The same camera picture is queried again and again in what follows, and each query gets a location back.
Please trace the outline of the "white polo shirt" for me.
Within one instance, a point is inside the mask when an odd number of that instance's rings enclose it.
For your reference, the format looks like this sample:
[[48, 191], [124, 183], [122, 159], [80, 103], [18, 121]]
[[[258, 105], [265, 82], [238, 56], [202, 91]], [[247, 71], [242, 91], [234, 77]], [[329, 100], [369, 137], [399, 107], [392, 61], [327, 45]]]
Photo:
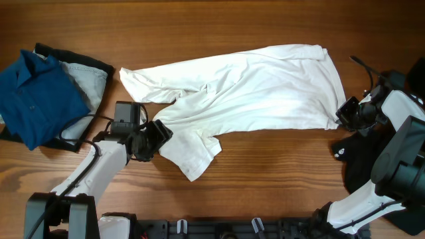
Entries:
[[120, 70], [133, 100], [163, 104], [160, 149], [190, 181], [221, 151], [218, 137], [263, 129], [336, 129], [344, 89], [328, 51], [285, 44], [140, 70]]

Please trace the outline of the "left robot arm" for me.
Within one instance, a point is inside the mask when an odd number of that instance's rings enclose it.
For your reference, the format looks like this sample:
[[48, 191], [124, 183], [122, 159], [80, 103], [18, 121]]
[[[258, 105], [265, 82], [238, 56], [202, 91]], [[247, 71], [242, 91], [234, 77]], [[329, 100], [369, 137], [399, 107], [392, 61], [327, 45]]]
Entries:
[[111, 122], [90, 142], [89, 154], [76, 170], [49, 193], [34, 193], [25, 209], [25, 238], [127, 238], [130, 219], [111, 226], [97, 219], [96, 204], [131, 160], [148, 162], [173, 132], [160, 120], [142, 125]]

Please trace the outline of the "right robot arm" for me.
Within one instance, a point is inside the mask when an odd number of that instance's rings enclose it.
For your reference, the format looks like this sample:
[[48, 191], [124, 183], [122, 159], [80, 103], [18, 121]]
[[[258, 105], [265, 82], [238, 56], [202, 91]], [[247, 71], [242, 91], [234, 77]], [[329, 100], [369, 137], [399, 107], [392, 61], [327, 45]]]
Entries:
[[371, 178], [331, 203], [316, 218], [317, 238], [342, 238], [388, 213], [424, 206], [424, 110], [422, 102], [393, 90], [382, 105], [396, 133], [378, 156]]

